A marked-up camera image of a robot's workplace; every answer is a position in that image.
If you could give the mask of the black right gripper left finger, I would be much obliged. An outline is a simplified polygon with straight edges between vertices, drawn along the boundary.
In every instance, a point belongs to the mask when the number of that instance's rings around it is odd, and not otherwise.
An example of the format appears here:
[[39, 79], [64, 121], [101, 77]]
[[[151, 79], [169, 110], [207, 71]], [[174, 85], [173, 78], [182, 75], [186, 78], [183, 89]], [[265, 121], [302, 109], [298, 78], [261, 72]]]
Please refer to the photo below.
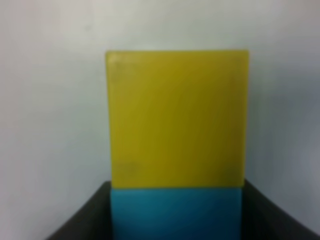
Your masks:
[[49, 240], [111, 240], [111, 183], [104, 182], [86, 204]]

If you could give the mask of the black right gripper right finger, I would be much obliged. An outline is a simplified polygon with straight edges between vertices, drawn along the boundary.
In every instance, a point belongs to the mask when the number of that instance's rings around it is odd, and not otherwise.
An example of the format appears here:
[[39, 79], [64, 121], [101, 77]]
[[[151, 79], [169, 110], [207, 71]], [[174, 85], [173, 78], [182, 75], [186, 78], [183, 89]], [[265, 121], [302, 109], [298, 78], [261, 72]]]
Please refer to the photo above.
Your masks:
[[320, 236], [292, 218], [249, 181], [242, 189], [242, 240], [318, 240]]

